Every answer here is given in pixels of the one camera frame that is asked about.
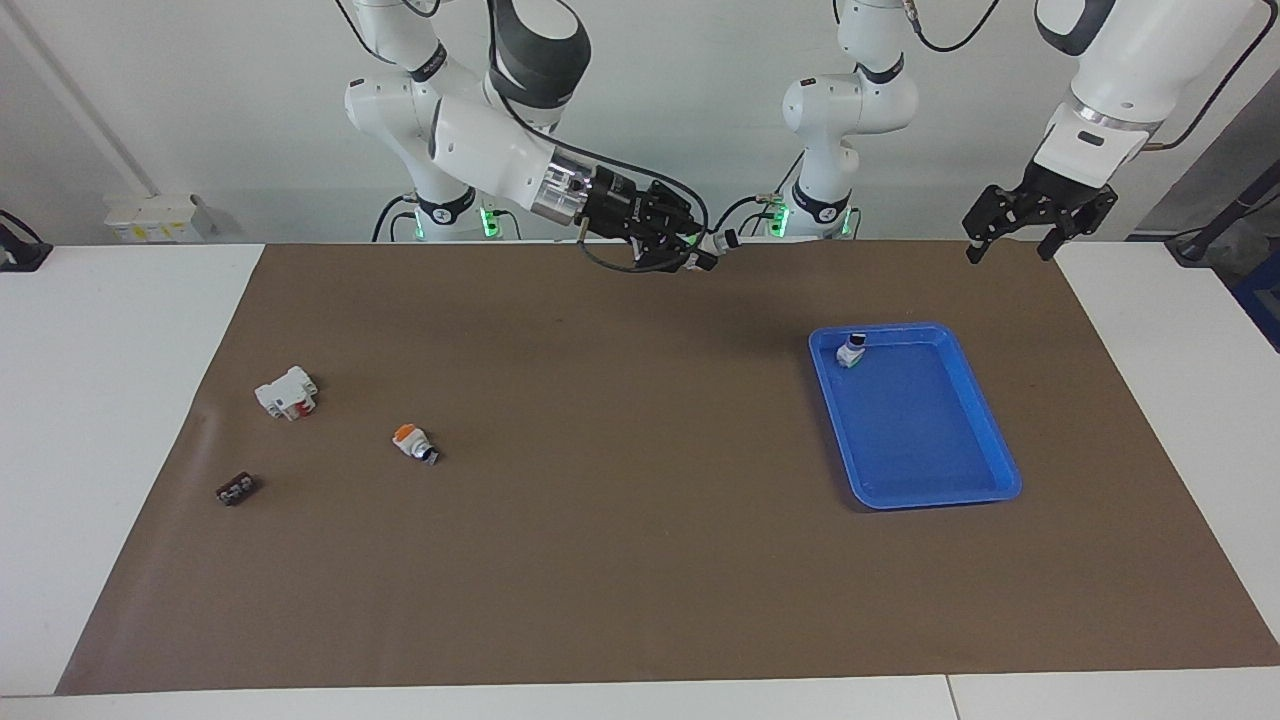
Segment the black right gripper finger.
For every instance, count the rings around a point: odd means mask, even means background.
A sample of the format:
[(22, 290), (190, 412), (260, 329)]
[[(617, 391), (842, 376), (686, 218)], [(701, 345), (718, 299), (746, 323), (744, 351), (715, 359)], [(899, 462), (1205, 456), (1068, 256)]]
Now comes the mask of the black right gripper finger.
[(627, 273), (712, 272), (721, 261), (714, 251), (689, 240), (634, 240), (634, 264)]
[(653, 241), (687, 241), (701, 225), (690, 201), (663, 182), (648, 187), (648, 236)]

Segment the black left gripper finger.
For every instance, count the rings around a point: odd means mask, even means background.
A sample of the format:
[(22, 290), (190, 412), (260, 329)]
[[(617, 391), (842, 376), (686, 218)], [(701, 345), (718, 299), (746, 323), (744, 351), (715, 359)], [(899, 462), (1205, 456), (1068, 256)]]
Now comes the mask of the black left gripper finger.
[(966, 259), (978, 264), (998, 238), (1020, 229), (1036, 214), (1036, 197), (989, 184), (963, 218), (969, 247)]
[(1117, 195), (1114, 190), (1101, 190), (1092, 200), (1074, 209), (1060, 202), (1046, 201), (1046, 211), (1048, 213), (1052, 229), (1038, 243), (1039, 259), (1050, 261), (1069, 241), (1080, 234), (1093, 234), (1110, 214), (1116, 201)]

